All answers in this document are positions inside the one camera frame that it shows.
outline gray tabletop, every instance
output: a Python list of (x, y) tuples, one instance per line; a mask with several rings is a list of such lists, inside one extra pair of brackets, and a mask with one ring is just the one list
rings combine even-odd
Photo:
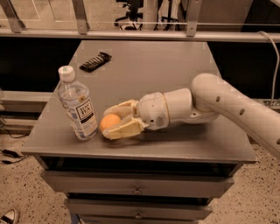
[[(92, 73), (79, 66), (103, 51), (112, 60)], [(70, 65), (90, 89), (97, 118), (107, 107), (146, 94), (189, 88), (200, 73), (219, 74), (207, 43), (164, 41), (82, 41)], [(80, 142), (54, 92), (22, 152), (37, 156), (127, 158), (192, 162), (253, 162), (247, 135), (227, 118), (206, 124), (148, 131), (110, 141), (98, 133)]]

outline water bottle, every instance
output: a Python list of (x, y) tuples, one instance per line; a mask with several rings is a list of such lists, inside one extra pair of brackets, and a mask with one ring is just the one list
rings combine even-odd
[(88, 140), (96, 134), (98, 127), (89, 90), (76, 80), (71, 66), (62, 66), (59, 77), (59, 99), (70, 118), (70, 125), (80, 140)]

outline white cable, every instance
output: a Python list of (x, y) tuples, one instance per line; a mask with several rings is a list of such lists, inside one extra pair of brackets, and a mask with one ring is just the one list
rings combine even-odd
[(259, 31), (259, 33), (262, 34), (265, 38), (270, 40), (270, 42), (273, 45), (274, 50), (276, 52), (276, 56), (277, 56), (276, 67), (275, 67), (275, 71), (274, 71), (274, 75), (273, 75), (273, 82), (272, 82), (272, 93), (271, 93), (271, 101), (270, 101), (270, 107), (271, 107), (272, 102), (274, 100), (277, 72), (278, 72), (278, 68), (279, 68), (279, 51), (277, 49), (277, 45), (275, 44), (275, 42), (273, 41), (273, 39), (271, 38), (271, 36), (268, 33), (266, 33), (265, 31)]

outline sandal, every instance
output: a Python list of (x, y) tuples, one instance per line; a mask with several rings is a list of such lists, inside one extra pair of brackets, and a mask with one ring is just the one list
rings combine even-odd
[(16, 209), (11, 209), (1, 217), (0, 224), (17, 224), (18, 216), (18, 211)]

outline drawer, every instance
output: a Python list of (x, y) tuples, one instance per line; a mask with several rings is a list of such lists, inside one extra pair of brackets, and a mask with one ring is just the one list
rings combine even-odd
[(137, 220), (116, 217), (99, 217), (94, 215), (79, 215), (87, 224), (199, 224), (197, 220)]
[(73, 171), (43, 171), (42, 178), (56, 192), (195, 198), (219, 198), (234, 183), (223, 177)]
[(212, 212), (209, 206), (161, 204), (150, 201), (66, 199), (65, 205), (74, 214), (135, 219), (136, 221), (146, 219), (204, 220)]

